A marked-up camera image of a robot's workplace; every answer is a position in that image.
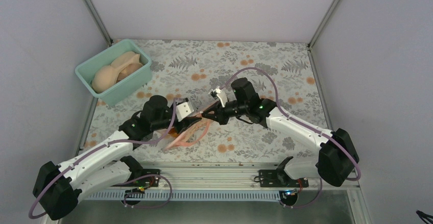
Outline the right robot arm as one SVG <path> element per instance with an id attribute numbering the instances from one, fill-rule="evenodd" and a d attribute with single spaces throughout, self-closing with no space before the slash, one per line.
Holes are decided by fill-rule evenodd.
<path id="1" fill-rule="evenodd" d="M 321 178 L 334 187 L 340 187 L 349 180 L 359 157 L 348 132 L 317 127 L 290 115 L 275 101 L 261 98 L 246 78 L 236 79 L 231 88 L 235 95 L 232 101 L 220 88 L 210 91 L 216 102 L 203 111 L 204 118 L 226 125 L 232 117 L 241 119 L 246 116 L 246 123 L 284 133 L 315 156 L 314 159 L 286 157 L 276 169 L 276 179 L 281 186 L 288 187 L 302 178 Z"/>

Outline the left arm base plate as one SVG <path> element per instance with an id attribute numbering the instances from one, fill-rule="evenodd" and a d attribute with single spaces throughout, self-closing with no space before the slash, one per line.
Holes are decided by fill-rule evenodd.
<path id="1" fill-rule="evenodd" d="M 130 178 L 121 184 L 114 186 L 128 186 L 128 187 L 158 187 L 160 169 L 143 169 L 142 171 L 133 172 Z"/>

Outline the pink mesh laundry bag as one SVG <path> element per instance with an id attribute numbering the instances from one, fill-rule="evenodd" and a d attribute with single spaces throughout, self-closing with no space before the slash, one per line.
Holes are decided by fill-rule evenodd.
<path id="1" fill-rule="evenodd" d="M 199 142 L 208 132 L 211 123 L 213 122 L 210 119 L 203 118 L 200 112 L 196 112 L 191 116 L 191 118 L 199 118 L 200 120 L 182 132 L 176 139 L 170 142 L 163 150 L 168 151 L 170 149 L 176 147 L 187 147 L 192 146 Z M 203 129 L 202 134 L 195 140 L 189 141 L 191 137 L 197 132 L 199 129 Z"/>

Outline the teal plastic bin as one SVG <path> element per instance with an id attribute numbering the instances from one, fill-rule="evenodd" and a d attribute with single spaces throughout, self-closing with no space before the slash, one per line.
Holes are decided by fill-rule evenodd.
<path id="1" fill-rule="evenodd" d="M 90 91 L 114 106 L 152 79 L 151 58 L 124 39 L 78 65 L 75 74 Z"/>

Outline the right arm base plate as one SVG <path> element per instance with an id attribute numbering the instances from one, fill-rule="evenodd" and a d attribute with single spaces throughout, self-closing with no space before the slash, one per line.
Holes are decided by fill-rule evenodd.
<path id="1" fill-rule="evenodd" d="M 278 170 L 261 169 L 253 181 L 259 183 L 262 188 L 296 188 L 308 187 L 309 182 L 305 179 L 291 179 Z"/>

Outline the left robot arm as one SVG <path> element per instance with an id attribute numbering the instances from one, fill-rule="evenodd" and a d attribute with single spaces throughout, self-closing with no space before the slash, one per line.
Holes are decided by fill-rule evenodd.
<path id="1" fill-rule="evenodd" d="M 92 149 L 59 164 L 49 161 L 39 169 L 33 188 L 36 201 L 30 219 L 47 215 L 59 220 L 89 195 L 113 185 L 137 185 L 142 167 L 129 154 L 142 144 L 157 144 L 171 129 L 181 133 L 197 118 L 187 98 L 176 98 L 171 106 L 161 95 L 153 95 L 108 138 Z"/>

